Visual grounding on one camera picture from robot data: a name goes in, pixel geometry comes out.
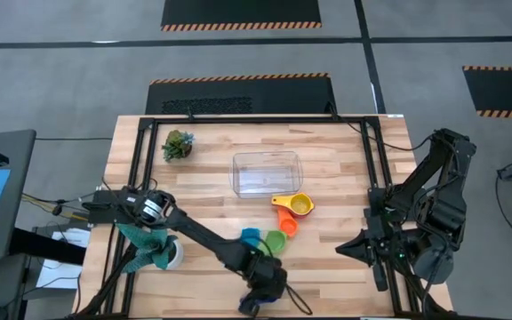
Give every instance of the black metal frame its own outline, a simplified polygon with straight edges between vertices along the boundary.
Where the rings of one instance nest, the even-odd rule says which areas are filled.
[[[372,146],[368,133],[368,126],[374,131],[374,138],[376,139],[378,154],[380,158],[380,166],[382,175],[384,177],[385,186],[392,184],[390,177],[390,169],[388,166],[388,158],[386,150],[384,148],[382,132],[380,130],[380,120],[378,116],[343,116],[346,122],[351,124],[359,124],[361,135],[363,138],[364,154],[366,159],[366,165],[369,172],[369,178],[371,182],[371,188],[377,188],[379,182],[377,179],[375,163],[372,154]],[[149,181],[151,178],[151,171],[154,162],[154,156],[156,151],[156,141],[158,127],[161,124],[341,124],[341,120],[336,116],[197,116],[197,117],[179,117],[179,118],[141,118],[138,134],[135,142],[135,149],[133,150],[132,167],[130,169],[130,177],[128,184],[135,186],[137,179],[138,165],[140,162],[140,151],[143,146],[143,140],[145,131],[147,128],[150,130],[148,152],[145,159],[145,167],[143,173],[142,187],[148,188]],[[123,250],[125,237],[121,233],[118,234],[116,250],[114,253],[114,262],[119,263]],[[412,316],[421,315],[418,307],[418,301],[413,294],[412,288],[406,283],[408,291],[408,301],[412,312],[405,312],[402,309],[400,301],[400,293],[398,292],[398,286],[396,283],[395,271],[390,267],[390,264],[385,265],[385,269],[388,274],[388,288],[390,291],[390,297],[392,299],[392,307],[395,316]],[[122,304],[122,314],[129,315],[130,305],[132,302],[132,291],[135,280],[135,274],[129,274],[126,278],[124,297]],[[114,304],[116,288],[112,290],[107,298],[105,314],[111,314]]]

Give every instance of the clear plastic container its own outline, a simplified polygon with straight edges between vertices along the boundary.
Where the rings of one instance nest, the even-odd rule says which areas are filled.
[[[230,185],[240,198],[264,198],[298,192],[303,173],[293,151],[235,154]]]

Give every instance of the wooden table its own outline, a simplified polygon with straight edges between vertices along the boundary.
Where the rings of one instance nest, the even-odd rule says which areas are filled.
[[[140,117],[118,117],[105,172],[105,180],[113,189],[121,188],[128,180]],[[401,116],[380,116],[380,122],[385,142],[411,146]],[[196,140],[190,157],[167,164],[161,145],[174,129],[192,132]],[[376,154],[374,141],[372,148]],[[299,234],[280,255],[289,284],[313,309],[314,316],[392,316],[390,294],[376,290],[367,265],[334,250],[365,228],[363,209],[368,206],[366,190],[370,186],[361,135],[346,124],[162,124],[152,178],[159,182],[159,189],[177,198],[189,216],[225,238],[239,237],[241,229],[247,227],[277,229],[270,200],[238,198],[229,185],[228,171],[235,153],[278,150],[295,151],[300,156],[304,172],[301,191],[316,204],[300,222]],[[395,183],[402,182],[416,166],[412,152],[387,148],[387,155]],[[80,281],[82,306],[100,288],[109,230],[109,225],[92,230]],[[174,271],[151,266],[140,270],[130,316],[241,316],[236,309],[248,291],[245,282],[224,269],[211,252],[184,235],[178,237],[185,248],[181,267]],[[404,280],[397,277],[403,309],[408,310]],[[121,308],[124,284],[122,276],[115,311]],[[452,308],[445,284],[433,286],[431,293],[444,308]],[[262,306],[259,316],[303,315],[285,294],[275,303]]]

